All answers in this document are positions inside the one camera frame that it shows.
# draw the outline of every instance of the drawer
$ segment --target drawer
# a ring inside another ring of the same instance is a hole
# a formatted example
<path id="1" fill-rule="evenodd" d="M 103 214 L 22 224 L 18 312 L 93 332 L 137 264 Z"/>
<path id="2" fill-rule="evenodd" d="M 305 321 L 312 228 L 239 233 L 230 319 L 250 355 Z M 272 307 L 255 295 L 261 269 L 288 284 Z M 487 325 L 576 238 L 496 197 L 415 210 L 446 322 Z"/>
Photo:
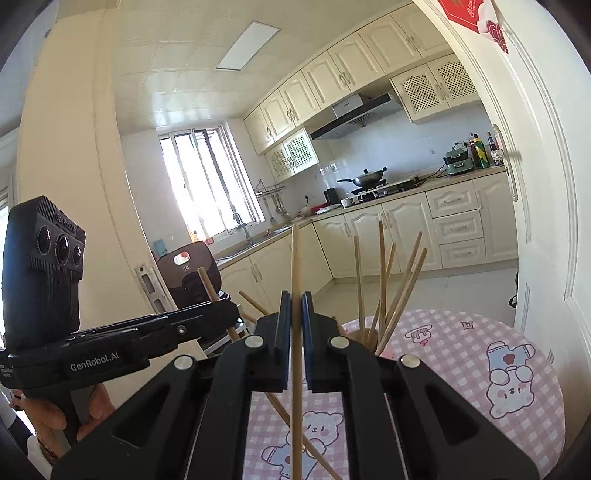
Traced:
<path id="1" fill-rule="evenodd" d="M 430 190 L 427 200 L 433 218 L 478 209 L 478 198 L 471 181 Z"/>
<path id="2" fill-rule="evenodd" d="M 476 238 L 465 242 L 441 245 L 441 263 L 443 268 L 465 267 L 486 263 L 484 239 Z"/>
<path id="3" fill-rule="evenodd" d="M 433 223 L 439 245 L 473 240 L 484 236 L 479 210 L 434 218 Z"/>

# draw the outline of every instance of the round table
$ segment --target round table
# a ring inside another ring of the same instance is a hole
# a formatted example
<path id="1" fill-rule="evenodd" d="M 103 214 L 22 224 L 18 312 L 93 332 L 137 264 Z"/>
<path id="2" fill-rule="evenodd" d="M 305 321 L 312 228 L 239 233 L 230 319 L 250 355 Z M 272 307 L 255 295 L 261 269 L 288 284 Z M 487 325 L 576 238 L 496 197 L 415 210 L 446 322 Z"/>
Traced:
<path id="1" fill-rule="evenodd" d="M 356 330 L 359 321 L 343 327 Z M 405 353 L 421 358 L 521 448 L 541 478 L 556 465 L 564 447 L 562 392 L 552 365 L 522 334 L 480 315 L 408 310 L 382 356 Z"/>
<path id="2" fill-rule="evenodd" d="M 367 327 L 373 317 L 365 319 Z M 356 330 L 359 321 L 344 325 Z M 519 446 L 544 477 L 564 446 L 564 407 L 558 379 L 541 352 L 503 323 L 467 313 L 404 312 L 382 356 L 419 356 L 434 372 Z M 290 393 L 278 395 L 288 411 Z M 343 479 L 348 478 L 340 394 L 313 394 L 304 387 L 306 436 Z M 243 478 L 291 480 L 289 428 L 262 393 L 253 393 Z M 303 478 L 331 480 L 304 454 Z"/>

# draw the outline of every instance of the white wall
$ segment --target white wall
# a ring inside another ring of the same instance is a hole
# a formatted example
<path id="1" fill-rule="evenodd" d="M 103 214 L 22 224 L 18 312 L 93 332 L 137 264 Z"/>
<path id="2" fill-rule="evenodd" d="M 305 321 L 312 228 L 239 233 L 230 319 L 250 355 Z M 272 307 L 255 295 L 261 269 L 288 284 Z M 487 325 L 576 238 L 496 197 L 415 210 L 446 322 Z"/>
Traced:
<path id="1" fill-rule="evenodd" d="M 338 179 L 354 179 L 363 170 L 387 167 L 384 177 L 396 180 L 412 172 L 439 168 L 445 153 L 456 141 L 467 140 L 471 132 L 478 133 L 486 143 L 486 132 L 492 131 L 483 105 L 473 103 L 457 107 L 422 124 L 408 120 L 404 111 L 361 128 L 338 140 L 328 140 L 332 156 L 316 167 L 286 180 L 286 207 L 299 211 L 309 197 L 309 205 L 324 203 L 324 190 L 336 187 L 341 198 L 357 187 L 353 183 L 336 183 Z M 329 163 L 335 163 L 333 172 Z"/>
<path id="2" fill-rule="evenodd" d="M 187 245 L 191 237 L 178 209 L 164 164 L 156 130 L 121 137 L 127 179 L 150 248 L 162 239 L 169 252 Z"/>

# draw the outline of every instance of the cabinet handle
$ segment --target cabinet handle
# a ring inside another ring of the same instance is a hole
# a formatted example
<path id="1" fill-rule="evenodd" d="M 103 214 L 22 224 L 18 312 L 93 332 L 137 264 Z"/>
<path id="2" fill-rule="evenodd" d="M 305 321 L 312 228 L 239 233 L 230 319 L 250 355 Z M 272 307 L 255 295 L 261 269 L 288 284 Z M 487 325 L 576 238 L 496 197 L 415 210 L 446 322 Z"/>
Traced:
<path id="1" fill-rule="evenodd" d="M 255 267 L 253 267 L 252 265 L 251 265 L 251 272 L 252 272 L 252 276 L 255 277 L 255 282 L 258 283 L 258 277 L 256 276 Z"/>
<path id="2" fill-rule="evenodd" d="M 256 269 L 257 273 L 259 274 L 259 278 L 262 280 L 262 274 L 261 274 L 261 271 L 259 270 L 257 264 L 255 264 L 255 269 Z"/>

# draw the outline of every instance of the ceiling light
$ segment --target ceiling light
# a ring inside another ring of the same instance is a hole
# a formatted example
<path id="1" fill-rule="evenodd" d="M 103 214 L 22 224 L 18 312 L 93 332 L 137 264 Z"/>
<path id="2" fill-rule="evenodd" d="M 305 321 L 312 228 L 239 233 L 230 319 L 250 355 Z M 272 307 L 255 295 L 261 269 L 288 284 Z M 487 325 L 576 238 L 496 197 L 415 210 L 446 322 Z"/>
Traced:
<path id="1" fill-rule="evenodd" d="M 252 22 L 234 42 L 216 70 L 242 70 L 255 53 L 277 32 L 279 32 L 278 28 Z"/>

